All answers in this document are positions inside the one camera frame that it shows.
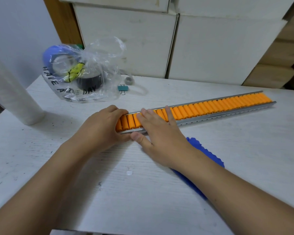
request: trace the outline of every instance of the forearm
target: forearm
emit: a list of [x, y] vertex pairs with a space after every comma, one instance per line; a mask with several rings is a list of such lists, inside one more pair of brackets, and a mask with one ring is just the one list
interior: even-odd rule
[[62, 145], [0, 209], [0, 234], [49, 234], [66, 189], [87, 160], [68, 145]]
[[180, 168], [237, 234], [294, 234], [294, 208], [220, 167], [201, 152]]

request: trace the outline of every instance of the white wall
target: white wall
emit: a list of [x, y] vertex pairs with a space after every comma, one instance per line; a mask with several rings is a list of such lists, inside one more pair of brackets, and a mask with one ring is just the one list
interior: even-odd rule
[[42, 72], [42, 53], [61, 43], [43, 0], [0, 0], [0, 60], [24, 87]]

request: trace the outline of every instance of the white box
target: white box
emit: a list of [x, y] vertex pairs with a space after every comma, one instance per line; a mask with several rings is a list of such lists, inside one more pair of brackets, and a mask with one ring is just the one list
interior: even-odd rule
[[84, 45], [105, 36], [126, 44], [119, 68], [133, 75], [164, 78], [178, 15], [74, 5]]
[[169, 79], [241, 85], [285, 24], [180, 15]]
[[94, 4], [119, 9], [136, 9], [156, 12], [168, 12], [170, 0], [61, 0], [76, 3]]
[[294, 0], [175, 0], [181, 14], [225, 18], [282, 19]]

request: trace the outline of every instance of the left hand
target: left hand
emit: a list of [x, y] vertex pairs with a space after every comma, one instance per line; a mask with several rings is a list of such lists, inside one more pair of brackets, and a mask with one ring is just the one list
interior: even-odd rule
[[70, 147], [85, 154], [102, 152], [116, 143], [131, 139], [130, 134], [118, 134], [115, 126], [118, 119], [128, 111], [111, 105], [91, 115], [79, 130], [67, 141]]

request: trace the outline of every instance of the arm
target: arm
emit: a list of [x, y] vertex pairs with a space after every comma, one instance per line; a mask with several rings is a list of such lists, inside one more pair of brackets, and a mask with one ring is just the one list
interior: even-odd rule
[[152, 110], [137, 117], [151, 142], [134, 132], [131, 138], [155, 161], [190, 179], [236, 234], [294, 234], [294, 208], [220, 167], [188, 143], [171, 110], [169, 124]]
[[90, 116], [0, 209], [0, 235], [50, 234], [65, 191], [92, 153], [130, 139], [115, 131], [118, 118], [127, 113], [109, 106]]

